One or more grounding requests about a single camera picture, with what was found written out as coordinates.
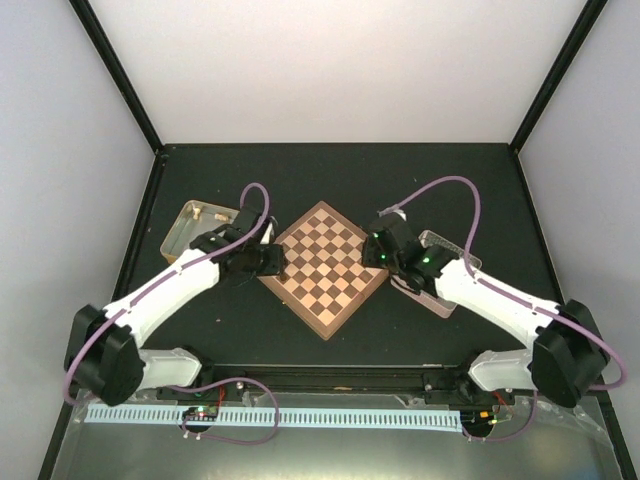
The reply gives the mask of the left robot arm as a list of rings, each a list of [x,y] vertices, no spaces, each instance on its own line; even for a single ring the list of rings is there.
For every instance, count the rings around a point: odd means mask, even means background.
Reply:
[[[193,399],[214,388],[213,372],[185,347],[153,350],[149,337],[202,292],[235,274],[279,276],[286,267],[282,246],[269,240],[229,242],[207,232],[164,271],[127,296],[102,308],[86,305],[74,316],[65,355],[63,392],[73,383],[108,406],[140,390],[168,387]]]

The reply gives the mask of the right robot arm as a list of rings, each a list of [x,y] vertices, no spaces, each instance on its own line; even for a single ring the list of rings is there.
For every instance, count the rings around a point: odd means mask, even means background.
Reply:
[[[415,234],[401,213],[370,223],[362,262],[388,270],[412,295],[461,306],[522,344],[520,350],[485,351],[457,374],[456,394],[467,403],[511,388],[534,390],[573,408],[611,358],[587,306],[543,300],[500,282],[457,245],[431,232]]]

